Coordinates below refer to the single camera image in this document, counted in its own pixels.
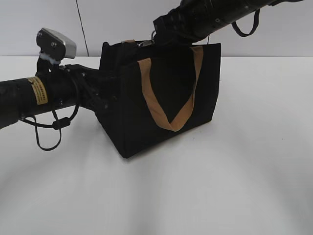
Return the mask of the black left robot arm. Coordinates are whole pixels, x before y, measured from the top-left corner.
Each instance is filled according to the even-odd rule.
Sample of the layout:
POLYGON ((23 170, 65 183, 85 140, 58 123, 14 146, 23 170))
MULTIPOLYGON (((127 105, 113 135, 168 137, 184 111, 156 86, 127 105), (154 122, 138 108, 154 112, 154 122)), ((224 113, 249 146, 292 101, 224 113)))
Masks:
POLYGON ((112 71, 81 65, 55 66, 34 77, 0 83, 0 127, 19 120, 73 106, 106 113, 117 94, 112 71))

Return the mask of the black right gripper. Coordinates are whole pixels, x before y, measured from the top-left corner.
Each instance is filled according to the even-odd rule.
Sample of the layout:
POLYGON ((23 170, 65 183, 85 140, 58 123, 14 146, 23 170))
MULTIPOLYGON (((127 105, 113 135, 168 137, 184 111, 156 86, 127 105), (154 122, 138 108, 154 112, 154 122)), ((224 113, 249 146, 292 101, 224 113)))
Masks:
POLYGON ((205 39, 210 32, 202 25, 208 15, 206 0, 182 0, 177 8, 153 21, 154 43, 158 46, 188 46, 205 39))

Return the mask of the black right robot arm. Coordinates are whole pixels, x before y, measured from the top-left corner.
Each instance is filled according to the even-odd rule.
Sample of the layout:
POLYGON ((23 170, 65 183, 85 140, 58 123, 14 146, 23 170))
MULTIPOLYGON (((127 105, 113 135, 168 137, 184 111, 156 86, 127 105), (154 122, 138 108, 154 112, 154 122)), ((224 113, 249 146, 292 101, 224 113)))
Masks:
POLYGON ((153 21, 153 41, 158 46, 191 45, 229 24, 241 37, 252 35, 259 25, 260 9, 276 6, 282 0, 182 0, 177 8, 153 21), (249 33, 243 33, 236 21, 254 13, 249 33))

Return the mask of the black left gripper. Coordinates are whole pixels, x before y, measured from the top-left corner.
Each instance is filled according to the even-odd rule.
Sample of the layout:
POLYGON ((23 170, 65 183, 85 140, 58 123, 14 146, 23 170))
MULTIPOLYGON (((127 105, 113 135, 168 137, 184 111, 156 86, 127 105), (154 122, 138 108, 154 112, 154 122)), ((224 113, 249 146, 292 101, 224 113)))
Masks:
POLYGON ((115 75, 78 64, 37 66, 36 75, 43 82, 48 107, 56 110, 79 105, 97 115, 113 111, 115 75))

